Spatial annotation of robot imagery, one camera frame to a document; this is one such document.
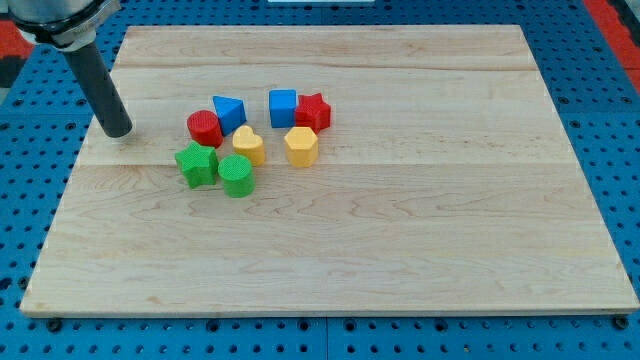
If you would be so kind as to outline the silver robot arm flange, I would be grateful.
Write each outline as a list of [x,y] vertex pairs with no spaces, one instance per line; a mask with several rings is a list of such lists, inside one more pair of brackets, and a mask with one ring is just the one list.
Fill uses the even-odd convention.
[[64,52],[94,42],[97,29],[121,9],[119,0],[8,0],[7,5],[28,42]]

